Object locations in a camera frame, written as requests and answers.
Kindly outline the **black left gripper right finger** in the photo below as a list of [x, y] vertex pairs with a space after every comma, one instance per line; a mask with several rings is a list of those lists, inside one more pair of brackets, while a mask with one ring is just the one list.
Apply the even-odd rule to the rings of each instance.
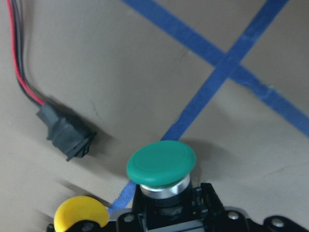
[[306, 228], [283, 216], [267, 217], [263, 226], [271, 232], [307, 232]]

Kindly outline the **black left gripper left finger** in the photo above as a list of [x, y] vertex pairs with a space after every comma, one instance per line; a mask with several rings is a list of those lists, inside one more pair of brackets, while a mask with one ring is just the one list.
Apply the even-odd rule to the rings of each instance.
[[100, 225], [90, 220], [76, 222], [70, 227], [70, 232], [99, 232], [100, 230]]

